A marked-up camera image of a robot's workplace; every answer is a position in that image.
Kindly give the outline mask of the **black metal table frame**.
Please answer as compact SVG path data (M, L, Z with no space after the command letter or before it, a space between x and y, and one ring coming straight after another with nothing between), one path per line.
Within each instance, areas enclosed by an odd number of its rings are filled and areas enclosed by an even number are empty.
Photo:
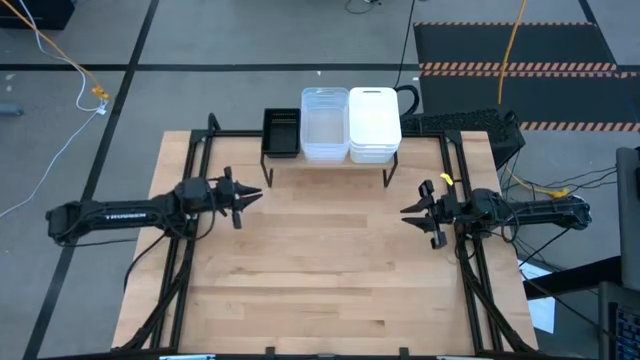
M434 250L427 234L402 221L424 180L447 190L465 150L469 181L495 188L488 138L466 132L459 144L437 138L402 141L389 186L379 169L275 169L271 188L254 137L218 137L208 172L231 166L260 187L234 229L205 216L193 244L140 233L113 338L123 346L156 305L166 270L184 258L185 291L167 310L153 343L184 353L279 355L467 355L491 348L493 325L464 287L452 246Z

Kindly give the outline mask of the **grey monitor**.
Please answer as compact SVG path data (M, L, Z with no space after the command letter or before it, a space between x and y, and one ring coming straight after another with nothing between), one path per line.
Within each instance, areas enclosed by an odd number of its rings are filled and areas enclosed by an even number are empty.
M640 292L640 148L616 150L623 284Z

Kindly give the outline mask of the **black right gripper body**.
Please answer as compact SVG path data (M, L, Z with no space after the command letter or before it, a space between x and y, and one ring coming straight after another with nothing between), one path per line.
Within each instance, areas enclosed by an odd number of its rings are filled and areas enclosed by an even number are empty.
M425 210L425 215L430 215L434 219L436 222L436 230L434 232L427 233L432 234L432 238L430 240L431 247L434 250L440 249L447 244L446 235L441 230L440 225L453 224L455 218L461 213L461 206L457 197L451 194L445 194L439 199L435 199L433 196L434 185L431 180L423 181L418 190L421 197L433 197L433 206L429 210Z

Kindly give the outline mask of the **wooden shelf with black legs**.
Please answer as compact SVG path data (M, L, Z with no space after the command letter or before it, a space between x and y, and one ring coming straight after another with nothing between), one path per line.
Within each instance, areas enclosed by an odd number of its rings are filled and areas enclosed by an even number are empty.
M300 151L298 158L293 160L275 160L268 159L260 152L260 166L264 175L264 179L269 188L273 185L274 170L275 169L332 169L332 170L363 170L363 169L379 169L382 171L383 186L387 188L394 176L394 173L398 166L398 153L395 153L395 160L393 163L387 164L356 164L348 157L342 164L311 164L308 163L304 154L302 153L301 139L300 139Z

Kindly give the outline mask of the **black box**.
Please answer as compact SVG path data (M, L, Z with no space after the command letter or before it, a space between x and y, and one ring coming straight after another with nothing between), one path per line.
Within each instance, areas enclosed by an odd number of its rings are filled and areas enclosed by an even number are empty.
M7 0L20 14L28 18L23 2L39 29L64 30L76 8L76 0ZM19 17L0 1L0 28L27 29Z

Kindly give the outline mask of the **white paper sheet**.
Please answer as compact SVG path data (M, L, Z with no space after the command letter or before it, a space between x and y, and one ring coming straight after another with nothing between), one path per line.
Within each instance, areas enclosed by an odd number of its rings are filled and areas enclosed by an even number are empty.
M521 260L518 261L518 265L523 281L533 280L550 274L548 270L531 264L523 264ZM528 306L534 328L553 334L555 330L556 300L551 297L529 300Z

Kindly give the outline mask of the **black slanted bar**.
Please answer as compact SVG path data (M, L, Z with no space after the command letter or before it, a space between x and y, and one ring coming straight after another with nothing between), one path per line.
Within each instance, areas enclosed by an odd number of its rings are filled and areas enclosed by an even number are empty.
M621 257L614 256L530 280L523 286L528 300L590 290L602 282L622 284Z

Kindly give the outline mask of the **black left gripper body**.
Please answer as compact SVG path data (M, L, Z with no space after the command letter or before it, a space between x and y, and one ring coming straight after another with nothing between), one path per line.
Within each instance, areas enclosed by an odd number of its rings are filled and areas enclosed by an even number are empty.
M223 175L215 179L214 200L216 211L223 217L231 215L233 228L242 228L241 199L230 166L224 168Z

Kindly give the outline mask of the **black mat with hazard stripes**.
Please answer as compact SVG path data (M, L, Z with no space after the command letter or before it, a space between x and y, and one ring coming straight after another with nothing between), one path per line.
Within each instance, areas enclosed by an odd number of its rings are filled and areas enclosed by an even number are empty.
M640 70L591 22L418 22L425 110L501 106L524 130L640 132Z

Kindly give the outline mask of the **dark device with blue keys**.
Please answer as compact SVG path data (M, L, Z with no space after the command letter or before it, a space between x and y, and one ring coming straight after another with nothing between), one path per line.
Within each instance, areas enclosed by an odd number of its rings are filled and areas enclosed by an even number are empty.
M602 282L598 294L599 359L640 360L640 292Z

